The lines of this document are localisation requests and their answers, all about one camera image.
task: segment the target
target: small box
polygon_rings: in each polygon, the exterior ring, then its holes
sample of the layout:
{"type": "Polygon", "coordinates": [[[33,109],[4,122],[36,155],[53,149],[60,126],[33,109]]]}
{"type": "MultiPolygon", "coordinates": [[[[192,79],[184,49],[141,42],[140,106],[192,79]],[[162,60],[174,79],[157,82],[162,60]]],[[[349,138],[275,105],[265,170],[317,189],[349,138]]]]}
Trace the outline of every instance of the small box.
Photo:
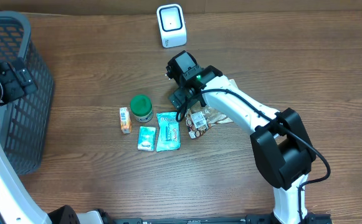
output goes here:
{"type": "Polygon", "coordinates": [[[123,133],[130,134],[132,131],[132,122],[130,112],[128,112],[127,108],[120,108],[120,122],[123,133]]]}
{"type": "Polygon", "coordinates": [[[138,149],[153,152],[155,150],[156,128],[143,127],[139,130],[138,149]]]}

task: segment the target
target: gray basket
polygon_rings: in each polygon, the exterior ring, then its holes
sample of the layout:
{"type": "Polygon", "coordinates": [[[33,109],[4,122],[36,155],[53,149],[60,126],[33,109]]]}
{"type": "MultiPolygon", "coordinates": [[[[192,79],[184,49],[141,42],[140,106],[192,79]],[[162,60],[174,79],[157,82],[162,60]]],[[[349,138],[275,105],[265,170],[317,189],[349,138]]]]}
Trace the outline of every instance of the gray basket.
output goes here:
{"type": "Polygon", "coordinates": [[[17,174],[40,166],[54,93],[54,81],[30,39],[31,27],[18,12],[0,12],[0,62],[24,59],[38,91],[0,107],[0,142],[17,174]]]}

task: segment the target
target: wooden surface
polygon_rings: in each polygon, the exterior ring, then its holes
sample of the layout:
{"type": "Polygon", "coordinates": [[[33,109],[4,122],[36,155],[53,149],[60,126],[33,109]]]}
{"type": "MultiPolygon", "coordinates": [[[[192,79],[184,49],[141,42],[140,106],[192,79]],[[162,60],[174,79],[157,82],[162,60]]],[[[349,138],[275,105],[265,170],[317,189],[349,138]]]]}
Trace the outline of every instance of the wooden surface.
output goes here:
{"type": "Polygon", "coordinates": [[[66,15],[155,14],[178,3],[185,13],[362,10],[362,0],[0,0],[1,10],[66,15]]]}
{"type": "MultiPolygon", "coordinates": [[[[183,49],[279,110],[298,111],[328,159],[328,181],[307,187],[307,208],[334,223],[362,223],[362,11],[186,15],[188,43],[163,49],[150,16],[30,17],[32,39],[56,92],[40,169],[21,177],[47,212],[104,208],[114,217],[170,218],[270,213],[271,186],[235,124],[181,149],[136,149],[140,123],[122,135],[118,109],[144,93],[172,111],[164,76],[183,49]]],[[[157,119],[148,126],[157,126],[157,119]]],[[[310,178],[325,173],[317,159],[310,178]]]]}

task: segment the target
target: snack package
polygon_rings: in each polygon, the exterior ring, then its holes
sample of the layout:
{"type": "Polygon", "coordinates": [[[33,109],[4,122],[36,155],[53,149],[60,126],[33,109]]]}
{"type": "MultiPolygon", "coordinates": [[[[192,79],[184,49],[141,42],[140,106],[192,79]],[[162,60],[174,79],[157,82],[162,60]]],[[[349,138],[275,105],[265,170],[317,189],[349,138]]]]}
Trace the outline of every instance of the snack package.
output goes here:
{"type": "MultiPolygon", "coordinates": [[[[229,80],[237,88],[235,80],[229,80]]],[[[185,115],[186,126],[191,139],[201,137],[208,129],[216,124],[233,122],[226,115],[209,106],[201,107],[200,102],[195,103],[187,110],[185,115]]]]}
{"type": "Polygon", "coordinates": [[[158,113],[160,127],[157,140],[157,151],[175,150],[181,147],[179,123],[175,120],[176,112],[158,113]]]}
{"type": "Polygon", "coordinates": [[[155,150],[156,128],[143,127],[139,130],[138,149],[153,152],[155,150]]]}
{"type": "Polygon", "coordinates": [[[132,131],[132,123],[130,118],[130,112],[128,112],[127,108],[120,108],[120,123],[123,133],[130,134],[132,131]]]}

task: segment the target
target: light blue pouch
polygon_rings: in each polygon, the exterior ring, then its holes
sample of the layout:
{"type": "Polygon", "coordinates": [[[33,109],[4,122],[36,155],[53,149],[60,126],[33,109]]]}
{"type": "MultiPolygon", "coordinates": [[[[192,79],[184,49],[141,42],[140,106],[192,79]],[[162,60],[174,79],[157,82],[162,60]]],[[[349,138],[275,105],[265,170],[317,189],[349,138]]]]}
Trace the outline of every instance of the light blue pouch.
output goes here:
{"type": "Polygon", "coordinates": [[[175,150],[181,147],[179,123],[175,120],[176,112],[158,113],[160,127],[157,140],[157,151],[175,150]]]}

